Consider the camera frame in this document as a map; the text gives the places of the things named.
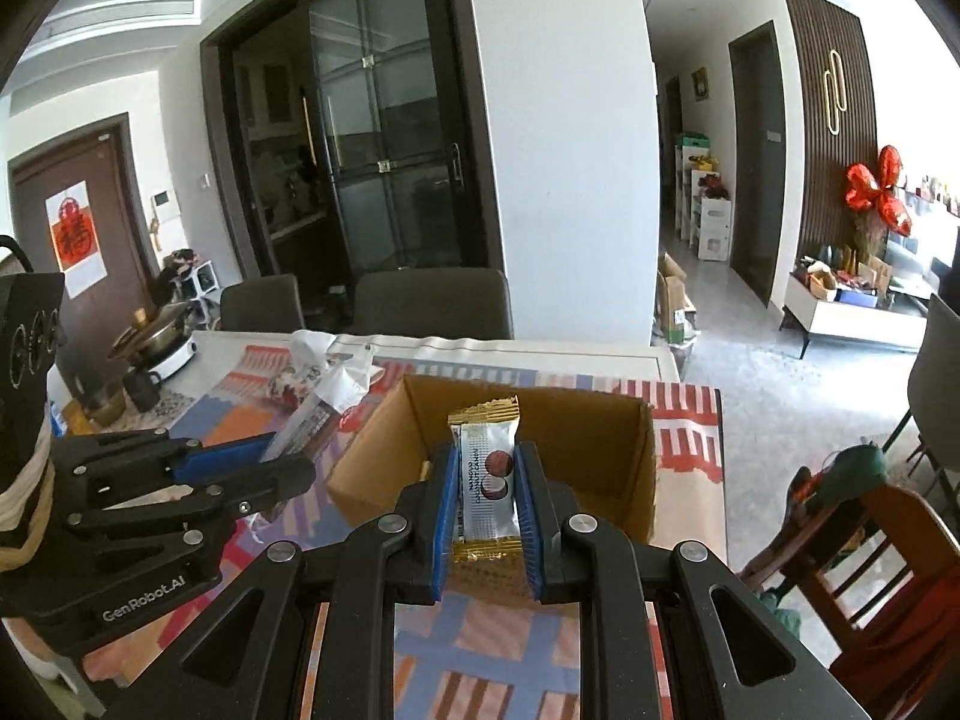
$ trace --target gold snack wrapper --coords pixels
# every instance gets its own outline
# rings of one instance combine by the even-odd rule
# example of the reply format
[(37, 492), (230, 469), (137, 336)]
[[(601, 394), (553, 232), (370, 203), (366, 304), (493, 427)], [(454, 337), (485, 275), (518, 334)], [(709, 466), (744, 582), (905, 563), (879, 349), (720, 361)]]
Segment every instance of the gold snack wrapper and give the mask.
[(514, 502), (516, 397), (491, 400), (448, 417), (460, 458), (460, 507), (454, 562), (501, 560), (522, 552)]

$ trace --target snack package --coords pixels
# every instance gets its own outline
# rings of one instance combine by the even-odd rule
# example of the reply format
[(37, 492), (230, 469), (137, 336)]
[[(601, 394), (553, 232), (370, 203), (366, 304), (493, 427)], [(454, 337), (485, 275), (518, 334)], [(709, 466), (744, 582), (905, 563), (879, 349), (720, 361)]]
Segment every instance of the snack package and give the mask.
[[(299, 406), (287, 423), (277, 432), (260, 458), (261, 463), (275, 460), (284, 453), (301, 452), (313, 442), (320, 451), (333, 438), (344, 414), (363, 400), (371, 383), (383, 375), (383, 369), (373, 365), (373, 348), (368, 344), (363, 351), (338, 362), (320, 375), (320, 381), (306, 395), (299, 397)], [(251, 514), (253, 537), (280, 517), (287, 501), (272, 509)]]
[(454, 560), (503, 557), (520, 551), (514, 503), (517, 399), (491, 400), (452, 413), (448, 424), (460, 457), (460, 517)]
[(326, 370), (326, 367), (319, 365), (295, 365), (290, 362), (267, 382), (267, 396), (291, 409), (298, 408), (320, 383)]

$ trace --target metal bolt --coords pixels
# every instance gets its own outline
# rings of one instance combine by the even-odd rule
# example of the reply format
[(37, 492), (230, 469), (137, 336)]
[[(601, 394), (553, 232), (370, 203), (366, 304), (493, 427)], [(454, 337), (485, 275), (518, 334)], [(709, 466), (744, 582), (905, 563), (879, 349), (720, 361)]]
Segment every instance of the metal bolt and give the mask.
[(384, 533), (400, 533), (407, 527), (407, 520), (402, 514), (384, 514), (376, 527)]
[(680, 556), (690, 562), (703, 562), (707, 560), (707, 554), (707, 547), (699, 541), (685, 541), (680, 545)]
[(597, 529), (597, 521), (589, 514), (574, 514), (569, 522), (577, 533), (593, 533)]
[(291, 541), (274, 541), (267, 547), (267, 557), (273, 562), (287, 562), (296, 555), (296, 544)]

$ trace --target green object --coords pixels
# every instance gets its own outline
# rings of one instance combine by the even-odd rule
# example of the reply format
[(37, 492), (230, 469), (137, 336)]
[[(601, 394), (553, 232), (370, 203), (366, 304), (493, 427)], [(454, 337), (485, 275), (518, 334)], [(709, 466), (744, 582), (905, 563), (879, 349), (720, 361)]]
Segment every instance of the green object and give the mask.
[(757, 595), (757, 598), (760, 598), (760, 603), (774, 613), (774, 617), (781, 621), (786, 630), (791, 632), (797, 640), (800, 639), (800, 613), (795, 608), (780, 608), (781, 599), (772, 590), (763, 591)]
[(841, 451), (824, 471), (811, 503), (827, 507), (860, 498), (886, 484), (887, 466), (880, 447), (861, 443)]
[(677, 135), (677, 146), (710, 148), (710, 138), (707, 138), (703, 132), (680, 132), (680, 134)]

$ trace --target gray chair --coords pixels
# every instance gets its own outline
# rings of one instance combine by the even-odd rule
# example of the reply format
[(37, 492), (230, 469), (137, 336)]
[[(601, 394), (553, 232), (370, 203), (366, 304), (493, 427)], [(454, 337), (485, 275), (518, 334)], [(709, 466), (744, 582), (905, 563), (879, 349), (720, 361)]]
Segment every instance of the gray chair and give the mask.
[(263, 276), (227, 287), (220, 295), (220, 329), (240, 333), (293, 333), (306, 327), (296, 276)]
[(925, 497), (940, 484), (954, 514), (960, 514), (956, 504), (960, 485), (951, 489), (944, 472), (960, 471), (960, 317), (939, 295), (930, 296), (923, 344), (910, 370), (906, 399), (910, 410), (886, 440), (883, 451), (893, 445), (912, 416), (920, 431), (920, 445), (907, 459), (908, 463), (916, 459), (909, 473), (927, 457), (936, 476)]
[(514, 336), (510, 289), (500, 271), (422, 268), (367, 274), (357, 283), (352, 332), (360, 336)]

